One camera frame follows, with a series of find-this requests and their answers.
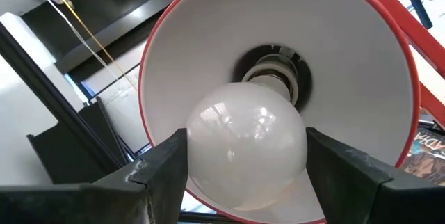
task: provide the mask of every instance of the wire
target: wire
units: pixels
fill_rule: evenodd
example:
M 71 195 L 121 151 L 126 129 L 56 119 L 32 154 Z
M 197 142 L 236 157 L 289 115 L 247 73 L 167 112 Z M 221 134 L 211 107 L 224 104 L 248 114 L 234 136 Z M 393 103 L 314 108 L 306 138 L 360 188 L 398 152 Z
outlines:
M 62 13 L 62 11 L 60 11 L 56 5 L 54 5 L 54 3 L 51 0 L 47 0 L 48 3 L 56 10 L 56 12 L 66 21 L 66 23 L 68 24 L 68 26 L 70 26 L 71 30 L 73 31 L 73 33 L 76 35 L 76 37 L 85 45 L 85 47 L 91 51 L 92 55 L 94 57 L 96 57 L 96 59 L 116 78 L 118 79 L 118 76 L 115 75 L 113 73 L 113 71 L 110 70 L 110 68 L 108 67 L 108 65 L 104 62 L 104 60 L 102 60 L 91 48 L 90 46 L 88 46 L 88 44 L 86 43 L 86 41 L 82 38 L 82 36 L 80 35 L 80 33 L 76 30 L 76 28 L 71 24 L 71 22 L 68 20 L 68 18 L 66 18 L 66 16 Z
M 90 35 L 90 37 L 99 45 L 99 47 L 102 49 L 102 51 L 107 55 L 107 57 L 110 59 L 112 63 L 116 65 L 116 67 L 119 69 L 119 71 L 122 73 L 122 75 L 127 79 L 127 81 L 131 84 L 131 86 L 134 88 L 134 90 L 138 90 L 136 86 L 131 82 L 130 78 L 125 74 L 124 70 L 118 65 L 118 63 L 111 57 L 111 55 L 108 53 L 108 51 L 105 49 L 104 46 L 96 39 L 96 37 L 91 33 L 90 29 L 83 23 L 82 19 L 76 14 L 76 12 L 71 8 L 71 6 L 68 4 L 66 0 L 62 0 L 63 3 L 67 6 L 67 8 L 71 11 L 73 16 L 76 17 L 76 19 L 79 21 L 79 23 L 82 25 L 82 27 L 87 31 L 87 33 Z

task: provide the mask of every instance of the yellow cable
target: yellow cable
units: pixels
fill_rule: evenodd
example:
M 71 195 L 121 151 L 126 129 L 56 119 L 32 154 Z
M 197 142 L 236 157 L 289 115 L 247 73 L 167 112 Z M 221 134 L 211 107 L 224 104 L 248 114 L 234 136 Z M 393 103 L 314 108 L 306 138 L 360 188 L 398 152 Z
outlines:
M 82 25 L 82 27 L 87 31 L 87 33 L 91 36 L 91 38 L 99 45 L 99 47 L 104 51 L 104 53 L 108 56 L 110 61 L 118 67 L 119 71 L 124 75 L 124 77 L 127 79 L 127 81 L 131 84 L 131 86 L 134 88 L 134 90 L 138 90 L 136 86 L 131 82 L 130 78 L 125 74 L 125 72 L 122 70 L 122 68 L 116 63 L 116 61 L 111 57 L 111 55 L 108 53 L 108 51 L 105 50 L 104 46 L 96 39 L 96 37 L 91 33 L 90 29 L 82 22 L 81 18 L 76 14 L 76 12 L 71 8 L 71 6 L 66 2 L 66 0 L 62 0 L 63 3 L 67 6 L 67 8 L 71 11 L 71 13 L 76 17 L 76 19 L 79 21 L 79 23 Z

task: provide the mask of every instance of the red rim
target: red rim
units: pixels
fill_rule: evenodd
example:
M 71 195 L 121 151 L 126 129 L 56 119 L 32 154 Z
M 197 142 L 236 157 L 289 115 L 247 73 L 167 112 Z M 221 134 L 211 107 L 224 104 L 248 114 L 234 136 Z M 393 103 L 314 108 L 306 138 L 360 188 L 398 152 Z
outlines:
M 145 62 L 145 57 L 147 55 L 147 50 L 148 47 L 150 45 L 150 42 L 152 41 L 152 38 L 154 37 L 154 34 L 156 33 L 157 29 L 159 28 L 159 26 L 162 24 L 163 20 L 165 19 L 165 17 L 171 12 L 171 10 L 180 2 L 181 0 L 174 0 L 164 11 L 164 13 L 161 15 L 161 17 L 159 18 L 159 20 L 156 22 L 156 24 L 154 25 L 152 31 L 150 32 L 150 35 L 148 37 L 147 43 L 145 44 L 145 48 L 144 48 L 144 52 L 143 52 L 143 56 L 142 56 L 142 60 L 140 62 L 140 67 L 144 67 L 144 62 Z M 414 63 L 414 58 L 412 57 L 412 53 L 410 48 L 408 47 L 408 43 L 407 40 L 405 39 L 405 36 L 403 35 L 403 32 L 401 31 L 400 27 L 397 25 L 395 19 L 391 16 L 391 14 L 388 12 L 388 10 L 386 10 L 385 7 L 383 7 L 383 5 L 378 1 L 378 0 L 365 0 L 367 1 L 371 6 L 374 7 L 374 9 L 377 10 L 377 12 L 380 14 L 380 16 L 386 21 L 386 23 L 388 24 L 389 28 L 392 30 L 393 34 L 396 36 L 397 41 L 399 42 L 403 53 L 405 54 L 405 57 L 407 59 L 407 64 L 408 64 L 408 69 L 410 70 L 410 74 L 411 74 L 411 82 L 412 82 L 412 92 L 413 92 L 413 105 L 414 105 L 414 110 L 413 110 L 413 117 L 412 117 L 412 124 L 411 124 L 411 129 L 410 129 L 410 134 L 408 136 L 407 142 L 405 144 L 405 147 L 403 148 L 402 153 L 400 154 L 400 157 L 398 158 L 398 161 L 396 162 L 395 167 L 399 167 L 402 165 L 403 161 L 405 160 L 405 157 L 407 156 L 408 152 L 410 151 L 410 147 L 416 132 L 416 128 L 417 128 L 417 122 L 419 121 L 419 114 L 420 114 L 420 87 L 419 87 L 419 78 L 417 76 L 417 69 L 416 69 L 416 65 Z M 140 116 L 142 118 L 142 122 L 143 122 L 143 126 L 144 126 L 144 130 L 145 133 L 147 134 L 148 140 L 150 142 L 151 145 L 153 145 L 153 140 L 148 132 L 148 128 L 147 128 L 147 123 L 145 122 L 145 118 L 144 118 L 144 113 L 143 113 L 143 109 L 142 109 L 142 104 L 141 104 L 141 93 L 140 93 L 140 88 L 141 88 L 141 82 L 142 81 L 142 70 L 139 70 L 139 78 L 138 78 L 138 99 L 139 99 L 139 111 L 140 111 Z M 237 216 L 233 216 L 231 214 L 225 213 L 219 209 L 216 209 L 215 207 L 210 206 L 209 204 L 207 204 L 205 201 L 203 201 L 202 199 L 200 199 L 199 197 L 197 197 L 194 193 L 190 192 L 188 189 L 186 189 L 186 191 L 193 196 L 195 199 L 199 200 L 203 205 L 205 205 L 206 207 L 220 213 L 223 214 L 229 218 L 234 219 L 235 221 L 240 221 L 243 223 L 252 223 L 252 224 L 261 224 L 261 223 L 257 223 L 257 222 L 252 222 L 249 220 L 245 220 L 242 218 L 239 218 Z M 318 221 L 311 221 L 311 222 L 307 222 L 305 224 L 317 224 L 317 223 L 322 223 L 325 220 L 318 220 Z

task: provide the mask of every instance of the colorful poster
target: colorful poster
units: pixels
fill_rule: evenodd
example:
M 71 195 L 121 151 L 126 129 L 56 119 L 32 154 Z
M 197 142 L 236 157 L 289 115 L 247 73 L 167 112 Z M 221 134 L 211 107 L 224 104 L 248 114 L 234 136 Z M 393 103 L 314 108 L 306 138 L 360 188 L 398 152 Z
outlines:
M 445 136 L 418 128 L 410 152 L 400 168 L 429 182 L 445 186 Z

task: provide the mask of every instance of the white light bulb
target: white light bulb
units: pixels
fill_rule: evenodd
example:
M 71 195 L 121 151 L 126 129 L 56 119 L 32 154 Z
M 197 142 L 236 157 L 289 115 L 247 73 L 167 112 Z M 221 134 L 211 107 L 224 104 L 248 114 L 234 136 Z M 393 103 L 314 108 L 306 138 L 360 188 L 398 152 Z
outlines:
M 274 203 L 305 169 L 305 126 L 270 88 L 230 83 L 207 95 L 187 121 L 188 172 L 205 196 L 235 210 Z

